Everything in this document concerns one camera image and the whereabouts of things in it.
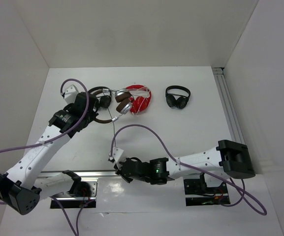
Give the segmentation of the brown silver headphones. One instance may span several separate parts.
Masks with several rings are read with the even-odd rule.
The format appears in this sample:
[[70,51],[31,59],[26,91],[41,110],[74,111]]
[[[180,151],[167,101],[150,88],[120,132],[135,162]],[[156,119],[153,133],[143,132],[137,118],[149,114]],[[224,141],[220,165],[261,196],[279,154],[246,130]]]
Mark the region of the brown silver headphones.
[[110,90],[112,94],[114,93],[115,101],[118,103],[116,111],[120,115],[125,115],[132,108],[132,103],[129,100],[131,93],[126,88],[120,90]]

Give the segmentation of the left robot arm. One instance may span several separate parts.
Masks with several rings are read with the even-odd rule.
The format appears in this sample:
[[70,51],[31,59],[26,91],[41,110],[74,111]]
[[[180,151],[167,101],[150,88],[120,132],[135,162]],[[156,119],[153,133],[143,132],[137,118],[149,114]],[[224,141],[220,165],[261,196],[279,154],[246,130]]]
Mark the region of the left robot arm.
[[76,95],[75,101],[57,111],[37,141],[23,158],[5,174],[0,173],[0,200],[21,215],[30,213],[43,199],[66,192],[70,196],[90,193],[90,186],[70,170],[56,176],[38,179],[52,157],[71,138],[86,128],[96,116],[96,96],[85,92]]

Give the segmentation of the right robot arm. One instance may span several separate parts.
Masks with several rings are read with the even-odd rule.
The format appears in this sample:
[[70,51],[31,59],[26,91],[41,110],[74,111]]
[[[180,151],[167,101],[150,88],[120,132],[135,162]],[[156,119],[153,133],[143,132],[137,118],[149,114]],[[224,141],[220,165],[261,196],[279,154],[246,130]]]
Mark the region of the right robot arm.
[[229,178],[255,177],[248,147],[230,140],[221,140],[218,146],[201,153],[157,158],[149,162],[128,157],[124,150],[114,147],[109,161],[114,163],[115,173],[128,183],[139,180],[151,185],[164,185],[181,177],[195,178],[209,172],[199,181],[199,187],[205,193]]

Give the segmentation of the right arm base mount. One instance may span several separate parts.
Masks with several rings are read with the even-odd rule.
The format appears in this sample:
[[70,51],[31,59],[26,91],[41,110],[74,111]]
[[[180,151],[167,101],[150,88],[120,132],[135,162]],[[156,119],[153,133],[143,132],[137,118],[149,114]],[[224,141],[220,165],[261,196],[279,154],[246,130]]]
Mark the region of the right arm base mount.
[[211,206],[230,204],[226,183],[217,183],[216,187],[208,187],[204,175],[199,178],[183,179],[186,206]]

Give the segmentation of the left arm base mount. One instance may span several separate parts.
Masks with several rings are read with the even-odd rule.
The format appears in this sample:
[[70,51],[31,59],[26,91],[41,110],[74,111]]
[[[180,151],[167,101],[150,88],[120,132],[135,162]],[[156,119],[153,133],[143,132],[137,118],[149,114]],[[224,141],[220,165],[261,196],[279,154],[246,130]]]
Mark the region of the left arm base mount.
[[97,180],[82,178],[75,172],[62,172],[72,179],[71,187],[67,191],[57,193],[56,198],[64,208],[95,208]]

